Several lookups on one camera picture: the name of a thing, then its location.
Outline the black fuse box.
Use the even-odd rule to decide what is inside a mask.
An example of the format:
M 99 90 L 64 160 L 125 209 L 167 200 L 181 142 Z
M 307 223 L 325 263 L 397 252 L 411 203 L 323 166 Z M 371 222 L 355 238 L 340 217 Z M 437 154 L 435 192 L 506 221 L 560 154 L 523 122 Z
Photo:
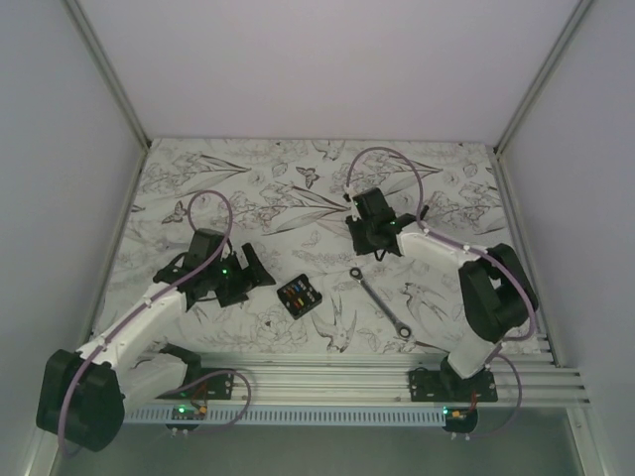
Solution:
M 300 319 L 322 302 L 322 294 L 311 284 L 306 274 L 300 274 L 278 288 L 277 296 L 294 320 Z

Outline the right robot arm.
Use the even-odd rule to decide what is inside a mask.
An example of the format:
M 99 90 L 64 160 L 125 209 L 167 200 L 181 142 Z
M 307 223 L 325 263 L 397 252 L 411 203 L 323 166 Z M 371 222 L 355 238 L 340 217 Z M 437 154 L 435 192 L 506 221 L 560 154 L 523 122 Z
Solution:
M 458 277 L 468 329 L 445 358 L 450 370 L 441 374 L 440 388 L 449 400 L 464 400 L 506 334 L 535 323 L 537 298 L 516 252 L 505 244 L 462 244 L 430 228 L 421 204 L 416 213 L 399 215 L 377 187 L 344 199 L 356 254 L 417 259 Z

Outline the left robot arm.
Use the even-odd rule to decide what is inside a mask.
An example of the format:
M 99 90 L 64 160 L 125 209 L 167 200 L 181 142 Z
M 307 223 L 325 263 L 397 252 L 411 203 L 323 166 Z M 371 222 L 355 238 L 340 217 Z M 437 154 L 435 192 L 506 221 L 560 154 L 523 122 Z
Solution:
M 81 347 L 48 359 L 37 427 L 96 452 L 113 441 L 127 414 L 156 398 L 195 396 L 206 379 L 200 356 L 175 344 L 149 354 L 153 339 L 201 300 L 228 307 L 275 283 L 251 244 L 236 253 L 227 236 L 196 231 L 131 309 Z

